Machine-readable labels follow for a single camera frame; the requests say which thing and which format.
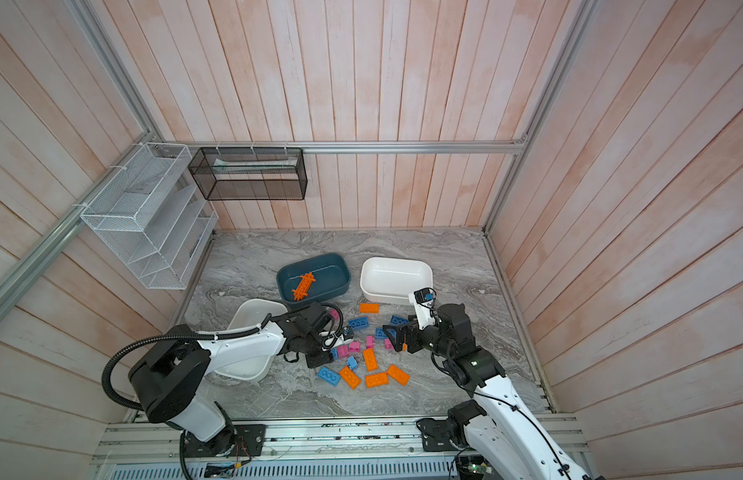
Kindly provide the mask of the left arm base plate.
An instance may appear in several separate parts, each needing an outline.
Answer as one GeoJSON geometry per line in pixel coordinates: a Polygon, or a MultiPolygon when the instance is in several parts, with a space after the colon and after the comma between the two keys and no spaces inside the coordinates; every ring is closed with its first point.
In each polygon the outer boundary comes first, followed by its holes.
{"type": "Polygon", "coordinates": [[[262,455],[266,430],[265,424],[232,425],[225,427],[206,442],[201,442],[193,434],[187,433],[182,454],[185,458],[258,457],[262,455]]]}

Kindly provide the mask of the orange lego brick top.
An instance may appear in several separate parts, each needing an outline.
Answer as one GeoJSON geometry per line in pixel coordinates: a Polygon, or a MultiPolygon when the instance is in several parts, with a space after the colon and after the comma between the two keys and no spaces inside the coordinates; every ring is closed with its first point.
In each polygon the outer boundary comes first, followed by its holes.
{"type": "Polygon", "coordinates": [[[361,303],[360,304],[360,312],[361,313],[379,314],[379,304],[361,303]]]}

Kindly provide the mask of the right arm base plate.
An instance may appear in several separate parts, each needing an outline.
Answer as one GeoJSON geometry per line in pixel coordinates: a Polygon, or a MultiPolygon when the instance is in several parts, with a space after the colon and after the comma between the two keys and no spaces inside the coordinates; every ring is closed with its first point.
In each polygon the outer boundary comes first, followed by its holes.
{"type": "Polygon", "coordinates": [[[423,418],[417,420],[415,426],[421,433],[421,444],[425,452],[459,451],[467,446],[463,426],[451,418],[423,418]]]}

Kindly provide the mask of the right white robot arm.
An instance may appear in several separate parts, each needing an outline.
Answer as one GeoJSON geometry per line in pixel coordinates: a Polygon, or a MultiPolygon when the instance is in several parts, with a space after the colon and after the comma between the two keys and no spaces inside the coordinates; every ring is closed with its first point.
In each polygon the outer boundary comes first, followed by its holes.
{"type": "Polygon", "coordinates": [[[481,455],[503,479],[589,479],[525,405],[505,368],[477,344],[463,304],[425,308],[408,324],[383,326],[393,349],[427,350],[437,370],[471,399],[445,420],[423,419],[425,437],[481,455]]]}

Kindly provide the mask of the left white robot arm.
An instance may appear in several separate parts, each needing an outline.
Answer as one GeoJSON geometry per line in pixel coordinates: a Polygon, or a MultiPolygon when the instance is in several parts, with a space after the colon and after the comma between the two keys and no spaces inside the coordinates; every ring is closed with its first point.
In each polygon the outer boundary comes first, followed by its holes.
{"type": "Polygon", "coordinates": [[[197,332],[180,325],[142,342],[150,350],[132,367],[129,382],[139,408],[153,423],[174,424],[201,442],[229,430],[216,402],[198,393],[205,377],[241,362],[293,354],[311,368],[333,361],[344,316],[331,303],[312,302],[282,315],[267,315],[248,329],[197,332]]]}

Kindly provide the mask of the long orange lego stack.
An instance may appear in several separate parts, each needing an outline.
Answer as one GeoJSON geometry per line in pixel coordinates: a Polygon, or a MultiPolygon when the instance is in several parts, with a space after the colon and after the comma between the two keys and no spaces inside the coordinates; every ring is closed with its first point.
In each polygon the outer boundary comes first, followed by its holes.
{"type": "Polygon", "coordinates": [[[309,294],[312,285],[316,282],[313,272],[308,272],[300,276],[300,283],[292,290],[295,301],[305,300],[309,294]]]}

